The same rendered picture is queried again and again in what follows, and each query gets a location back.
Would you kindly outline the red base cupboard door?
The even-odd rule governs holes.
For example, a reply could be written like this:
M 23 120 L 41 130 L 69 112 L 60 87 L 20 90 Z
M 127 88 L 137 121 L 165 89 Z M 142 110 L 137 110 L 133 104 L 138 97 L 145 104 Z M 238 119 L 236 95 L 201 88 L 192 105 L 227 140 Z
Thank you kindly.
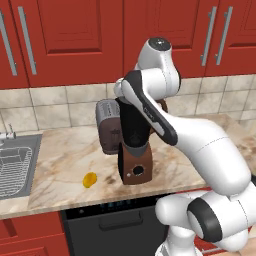
M 65 234 L 0 245 L 0 256 L 70 256 Z

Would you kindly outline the red drawer front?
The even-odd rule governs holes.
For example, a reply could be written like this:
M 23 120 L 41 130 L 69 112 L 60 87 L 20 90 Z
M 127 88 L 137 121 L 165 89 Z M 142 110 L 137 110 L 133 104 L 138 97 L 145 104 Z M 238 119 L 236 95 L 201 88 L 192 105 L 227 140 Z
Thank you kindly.
M 0 243 L 39 238 L 63 232 L 58 212 L 0 220 Z

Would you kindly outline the red wall cupboard door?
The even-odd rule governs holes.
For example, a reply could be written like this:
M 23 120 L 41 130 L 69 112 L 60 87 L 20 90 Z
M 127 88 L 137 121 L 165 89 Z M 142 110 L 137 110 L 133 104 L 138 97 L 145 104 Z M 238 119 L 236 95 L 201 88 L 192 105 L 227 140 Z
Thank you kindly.
M 225 23 L 224 13 L 233 6 L 230 26 L 219 66 L 218 53 Z M 206 76 L 256 74 L 256 0 L 220 0 L 215 16 Z
M 124 72 L 135 67 L 147 39 L 162 37 L 183 78 L 203 77 L 210 12 L 219 0 L 124 0 Z
M 29 85 L 114 82 L 123 75 L 122 0 L 10 0 Z M 37 75 L 18 13 L 23 6 Z
M 4 22 L 18 73 L 17 76 L 12 75 L 0 31 L 0 89 L 28 88 L 28 77 L 10 0 L 0 0 L 0 9 L 4 14 Z

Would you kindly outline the yellow mango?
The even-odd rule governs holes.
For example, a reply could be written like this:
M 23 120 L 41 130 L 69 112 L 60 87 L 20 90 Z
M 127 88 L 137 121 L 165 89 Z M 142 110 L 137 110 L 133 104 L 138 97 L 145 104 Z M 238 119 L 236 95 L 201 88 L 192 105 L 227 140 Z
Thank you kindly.
M 90 188 L 97 181 L 97 175 L 94 172 L 87 173 L 83 178 L 83 186 Z

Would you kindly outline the silver tap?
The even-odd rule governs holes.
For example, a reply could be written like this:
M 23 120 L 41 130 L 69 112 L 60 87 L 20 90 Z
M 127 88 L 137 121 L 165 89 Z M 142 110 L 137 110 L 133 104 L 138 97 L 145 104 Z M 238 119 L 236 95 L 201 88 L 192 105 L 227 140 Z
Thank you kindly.
M 16 133 L 13 131 L 11 124 L 9 124 L 9 128 L 9 132 L 0 133 L 0 140 L 16 139 Z

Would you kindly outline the grey and brown toaster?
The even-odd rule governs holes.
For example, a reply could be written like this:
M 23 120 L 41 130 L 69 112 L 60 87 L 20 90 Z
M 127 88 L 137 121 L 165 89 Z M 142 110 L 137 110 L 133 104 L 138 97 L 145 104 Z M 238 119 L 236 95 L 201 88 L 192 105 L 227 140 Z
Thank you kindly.
M 96 104 L 96 122 L 102 151 L 107 155 L 118 153 L 122 140 L 119 105 L 115 99 L 103 99 Z

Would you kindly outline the grey steel sink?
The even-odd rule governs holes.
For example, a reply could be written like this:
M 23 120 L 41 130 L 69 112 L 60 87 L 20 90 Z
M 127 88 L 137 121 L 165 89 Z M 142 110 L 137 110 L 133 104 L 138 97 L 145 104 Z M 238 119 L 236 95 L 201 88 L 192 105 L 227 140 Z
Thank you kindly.
M 27 180 L 25 182 L 24 187 L 19 193 L 12 196 L 0 197 L 0 200 L 24 197 L 24 196 L 30 195 L 34 172 L 35 172 L 36 163 L 37 163 L 38 154 L 39 154 L 40 145 L 41 145 L 41 139 L 42 139 L 42 135 L 36 134 L 36 135 L 18 136 L 16 137 L 16 139 L 0 140 L 0 149 L 14 148 L 14 147 L 30 147 L 32 149 L 32 159 L 31 159 L 29 172 L 28 172 Z

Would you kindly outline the black dishwasher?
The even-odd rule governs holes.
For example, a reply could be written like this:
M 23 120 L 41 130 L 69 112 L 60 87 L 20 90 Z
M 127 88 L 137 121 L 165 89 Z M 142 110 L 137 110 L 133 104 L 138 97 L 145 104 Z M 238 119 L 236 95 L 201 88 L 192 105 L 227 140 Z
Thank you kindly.
M 154 256 L 168 233 L 155 214 L 161 197 L 164 194 L 63 210 L 70 256 Z M 143 223 L 110 231 L 99 228 L 100 217 L 129 210 L 140 210 Z

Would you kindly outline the brown blender with black jar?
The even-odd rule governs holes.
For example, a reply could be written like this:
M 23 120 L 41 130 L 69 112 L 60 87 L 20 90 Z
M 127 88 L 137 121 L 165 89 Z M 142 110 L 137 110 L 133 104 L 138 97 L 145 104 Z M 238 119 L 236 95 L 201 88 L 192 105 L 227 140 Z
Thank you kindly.
M 122 140 L 118 149 L 118 170 L 124 185 L 152 180 L 153 160 L 149 144 L 150 125 L 133 106 L 117 99 Z

